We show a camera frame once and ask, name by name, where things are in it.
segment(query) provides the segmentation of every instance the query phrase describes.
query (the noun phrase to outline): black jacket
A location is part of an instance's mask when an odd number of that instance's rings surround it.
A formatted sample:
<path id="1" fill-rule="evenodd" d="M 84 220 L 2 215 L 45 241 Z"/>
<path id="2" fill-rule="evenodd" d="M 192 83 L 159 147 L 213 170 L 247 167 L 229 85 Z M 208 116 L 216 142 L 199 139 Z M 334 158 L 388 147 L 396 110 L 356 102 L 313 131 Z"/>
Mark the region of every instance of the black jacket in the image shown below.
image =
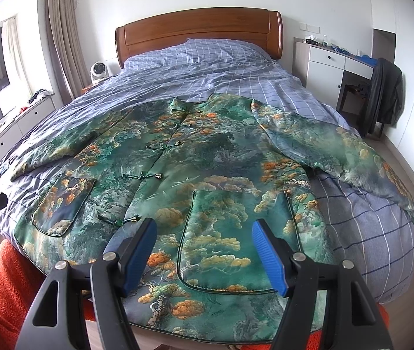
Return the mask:
<path id="1" fill-rule="evenodd" d="M 358 119 L 358 129 L 364 138 L 372 133 L 376 122 L 394 125 L 403 111 L 402 72 L 395 64 L 379 58 L 371 78 L 371 87 Z"/>

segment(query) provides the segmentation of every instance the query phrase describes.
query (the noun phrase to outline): sheer curtain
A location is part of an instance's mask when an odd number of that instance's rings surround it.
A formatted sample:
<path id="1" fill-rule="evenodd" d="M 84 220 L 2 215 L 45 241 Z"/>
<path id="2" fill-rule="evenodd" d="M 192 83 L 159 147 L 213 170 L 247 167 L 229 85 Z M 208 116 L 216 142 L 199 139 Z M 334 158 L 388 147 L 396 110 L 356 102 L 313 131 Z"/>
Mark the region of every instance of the sheer curtain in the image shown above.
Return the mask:
<path id="1" fill-rule="evenodd" d="M 76 98 L 81 95 L 82 88 L 90 85 L 91 81 L 80 48 L 73 0 L 48 0 L 47 8 L 52 34 L 48 41 L 52 39 L 60 62 L 60 65 L 54 64 L 53 68 L 55 73 L 57 69 L 62 68 L 72 95 Z"/>
<path id="2" fill-rule="evenodd" d="M 15 102 L 26 102 L 32 95 L 32 91 L 22 63 L 19 38 L 17 36 L 17 25 L 14 17 L 3 22 L 1 37 L 4 64 L 8 73 L 10 89 L 13 89 L 8 95 L 11 96 L 14 93 Z"/>

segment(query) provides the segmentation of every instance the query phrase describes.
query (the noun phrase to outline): wall outlet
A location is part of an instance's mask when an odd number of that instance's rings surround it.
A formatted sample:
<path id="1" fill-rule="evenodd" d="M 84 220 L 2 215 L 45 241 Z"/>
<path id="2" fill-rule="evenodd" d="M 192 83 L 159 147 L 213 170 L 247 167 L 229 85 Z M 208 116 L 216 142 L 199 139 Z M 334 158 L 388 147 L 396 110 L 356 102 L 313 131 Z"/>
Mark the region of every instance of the wall outlet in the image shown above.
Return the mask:
<path id="1" fill-rule="evenodd" d="M 311 33 L 320 34 L 321 28 L 318 26 L 307 25 L 307 31 L 310 31 Z"/>

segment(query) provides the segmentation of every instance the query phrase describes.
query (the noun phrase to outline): jacket pocket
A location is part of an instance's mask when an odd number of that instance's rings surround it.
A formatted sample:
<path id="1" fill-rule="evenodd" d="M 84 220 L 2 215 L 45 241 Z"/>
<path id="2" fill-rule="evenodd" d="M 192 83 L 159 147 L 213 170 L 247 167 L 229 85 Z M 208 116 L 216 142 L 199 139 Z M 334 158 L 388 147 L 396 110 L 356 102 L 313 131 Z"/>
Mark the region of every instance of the jacket pocket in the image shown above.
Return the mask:
<path id="1" fill-rule="evenodd" d="M 64 235 L 75 220 L 95 181 L 94 178 L 60 176 L 33 212 L 33 226 L 48 236 Z"/>
<path id="2" fill-rule="evenodd" d="M 275 197 L 275 204 L 261 209 L 261 197 L 253 194 L 195 191 L 178 249 L 180 280 L 210 292 L 270 292 L 269 279 L 252 242 L 252 224 L 263 218 L 293 250 L 300 248 L 287 197 L 282 191 Z"/>

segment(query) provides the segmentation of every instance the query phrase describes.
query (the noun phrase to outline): desk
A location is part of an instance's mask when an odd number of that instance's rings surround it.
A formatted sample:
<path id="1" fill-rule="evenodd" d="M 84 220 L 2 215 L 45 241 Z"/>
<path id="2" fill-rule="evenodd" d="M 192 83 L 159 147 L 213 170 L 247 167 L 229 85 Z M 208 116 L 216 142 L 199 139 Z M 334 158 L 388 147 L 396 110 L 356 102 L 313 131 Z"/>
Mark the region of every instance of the desk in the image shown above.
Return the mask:
<path id="1" fill-rule="evenodd" d="M 336 110 L 339 109 L 346 80 L 355 80 L 356 77 L 369 83 L 372 71 L 371 66 L 351 55 L 295 39 L 292 74 L 316 99 Z"/>

